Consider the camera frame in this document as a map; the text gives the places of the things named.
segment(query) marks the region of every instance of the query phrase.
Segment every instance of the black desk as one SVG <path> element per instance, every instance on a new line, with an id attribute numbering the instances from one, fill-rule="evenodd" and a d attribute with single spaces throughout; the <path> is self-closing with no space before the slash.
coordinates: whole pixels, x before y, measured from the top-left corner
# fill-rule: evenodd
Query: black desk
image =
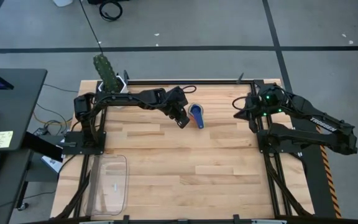
<path id="1" fill-rule="evenodd" d="M 6 149 L 11 151 L 3 153 L 0 164 L 0 205 L 12 202 L 0 207 L 0 223 L 9 222 L 12 210 L 17 207 L 17 201 L 21 201 L 33 151 L 56 151 L 54 144 L 27 133 L 46 73 L 47 71 L 42 69 L 0 69 L 0 77 L 15 86 L 15 90 L 0 91 L 0 131 L 14 132 L 9 149 Z"/>

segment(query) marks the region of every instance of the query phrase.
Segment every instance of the wooden tabletop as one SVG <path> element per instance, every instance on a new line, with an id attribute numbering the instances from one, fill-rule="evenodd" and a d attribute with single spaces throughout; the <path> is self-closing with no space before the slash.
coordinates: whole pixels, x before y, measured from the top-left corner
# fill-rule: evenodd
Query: wooden tabletop
<path id="1" fill-rule="evenodd" d="M 272 82 L 280 84 L 278 79 L 265 80 Z M 80 95 L 93 92 L 95 86 L 96 81 L 82 81 Z M 169 90 L 175 86 L 130 86 L 129 91 L 160 87 Z M 231 106 L 233 99 L 248 92 L 249 85 L 197 85 L 195 93 L 186 94 L 189 104 L 203 106 L 204 129 L 198 129 L 193 121 L 180 129 L 158 110 L 108 108 L 105 153 L 125 156 L 129 168 L 126 207 L 110 219 L 122 220 L 124 215 L 131 220 L 230 219 L 234 214 L 273 218 L 256 135 L 248 122 L 233 118 L 237 111 Z M 239 101 L 238 107 L 243 106 L 244 101 Z M 272 119 L 291 126 L 283 113 Z M 288 188 L 313 213 L 302 163 L 288 154 L 280 156 Z M 83 156 L 76 156 L 62 170 L 51 217 L 58 215 L 76 192 L 82 161 Z"/>

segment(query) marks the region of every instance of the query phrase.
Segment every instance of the clear plastic container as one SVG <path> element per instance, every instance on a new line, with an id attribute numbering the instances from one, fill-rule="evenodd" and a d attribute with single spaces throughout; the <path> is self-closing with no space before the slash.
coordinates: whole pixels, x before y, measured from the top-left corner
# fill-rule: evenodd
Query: clear plastic container
<path id="1" fill-rule="evenodd" d="M 120 155 L 95 156 L 91 165 L 85 215 L 118 215 L 126 207 L 128 165 Z"/>

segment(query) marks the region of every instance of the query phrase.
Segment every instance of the yellow sticky note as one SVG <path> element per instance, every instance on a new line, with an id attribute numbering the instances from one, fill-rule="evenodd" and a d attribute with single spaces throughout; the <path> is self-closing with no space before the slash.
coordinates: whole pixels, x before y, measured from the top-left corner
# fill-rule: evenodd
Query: yellow sticky note
<path id="1" fill-rule="evenodd" d="M 13 131 L 0 131 L 0 148 L 9 147 L 12 136 Z"/>

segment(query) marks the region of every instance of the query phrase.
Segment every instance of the robotic arm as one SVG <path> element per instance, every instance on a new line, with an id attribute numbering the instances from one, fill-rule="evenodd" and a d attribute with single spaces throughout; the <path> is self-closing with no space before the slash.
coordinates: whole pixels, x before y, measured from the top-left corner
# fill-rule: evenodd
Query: robotic arm
<path id="1" fill-rule="evenodd" d="M 98 135 L 94 126 L 96 115 L 108 106 L 138 106 L 144 110 L 160 110 L 176 121 L 180 128 L 188 122 L 185 92 L 179 86 L 166 92 L 163 88 L 144 90 L 140 93 L 86 93 L 74 99 L 75 118 L 82 125 L 83 147 L 95 147 Z"/>
<path id="2" fill-rule="evenodd" d="M 310 144 L 319 144 L 344 155 L 357 153 L 357 138 L 353 134 L 354 126 L 317 110 L 308 100 L 286 92 L 275 83 L 262 85 L 256 96 L 248 94 L 245 99 L 245 107 L 240 109 L 234 117 L 247 120 L 251 131 L 263 136 L 272 147 L 279 146 L 280 141 L 291 140 L 302 143 L 301 148 Z M 255 121 L 257 118 L 280 112 L 293 118 L 307 119 L 331 134 L 288 129 L 277 123 L 273 123 L 268 130 L 258 131 Z"/>

